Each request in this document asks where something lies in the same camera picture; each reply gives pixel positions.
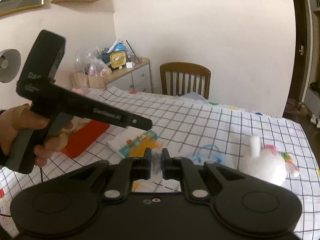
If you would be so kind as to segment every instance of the chair backrest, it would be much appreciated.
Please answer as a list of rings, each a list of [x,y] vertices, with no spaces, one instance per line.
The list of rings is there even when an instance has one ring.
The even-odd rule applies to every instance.
[[[202,95],[202,80],[204,78],[204,93],[203,97],[208,99],[209,97],[209,87],[210,87],[210,78],[211,72],[209,69],[204,66],[193,64],[193,63],[184,63],[184,62],[171,62],[166,63],[160,66],[160,76],[161,76],[161,85],[162,85],[162,93],[164,95],[169,95],[167,91],[167,79],[166,72],[170,72],[170,95],[184,95],[186,88],[186,74],[188,77],[188,86],[187,93],[191,91],[191,76],[193,77],[193,92],[196,92]],[[176,88],[175,93],[173,92],[173,73],[176,73]],[[182,74],[182,85],[180,86],[180,74]]]

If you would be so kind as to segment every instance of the lamp shade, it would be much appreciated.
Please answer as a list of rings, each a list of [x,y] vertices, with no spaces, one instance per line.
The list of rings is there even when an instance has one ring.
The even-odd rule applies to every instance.
[[[5,49],[0,52],[0,82],[11,82],[18,74],[21,55],[16,49]]]

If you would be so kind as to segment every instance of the wooden door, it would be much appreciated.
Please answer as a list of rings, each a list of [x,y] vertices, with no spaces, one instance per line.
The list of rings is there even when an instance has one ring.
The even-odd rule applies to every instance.
[[[307,52],[307,15],[305,0],[293,0],[296,16],[296,50],[288,98],[299,99]]]

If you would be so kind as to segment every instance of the metal bolt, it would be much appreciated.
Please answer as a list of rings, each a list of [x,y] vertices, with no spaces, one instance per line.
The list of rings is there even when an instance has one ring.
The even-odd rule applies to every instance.
[[[3,69],[5,69],[5,68],[7,68],[8,66],[9,66],[9,62],[8,62],[6,59],[4,59],[4,58],[0,58],[0,67],[3,68]]]
[[[147,205],[150,205],[152,203],[150,199],[144,199],[142,202]]]
[[[155,202],[155,203],[158,203],[158,202],[161,201],[161,198],[154,197],[154,198],[152,199],[152,201]]]
[[[120,192],[117,191],[117,190],[107,190],[105,193],[104,193],[105,197],[107,198],[117,198],[120,196]]]
[[[209,193],[204,190],[204,189],[196,189],[192,192],[192,195],[196,198],[204,198],[208,195]]]

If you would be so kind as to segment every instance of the doorway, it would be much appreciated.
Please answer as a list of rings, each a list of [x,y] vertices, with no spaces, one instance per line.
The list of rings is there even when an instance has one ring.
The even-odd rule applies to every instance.
[[[308,3],[306,0],[293,0],[296,21],[296,46],[292,72],[291,85],[288,100],[284,112],[302,114],[300,102],[304,98],[304,90],[307,82],[308,54],[310,55],[310,42],[308,42]]]

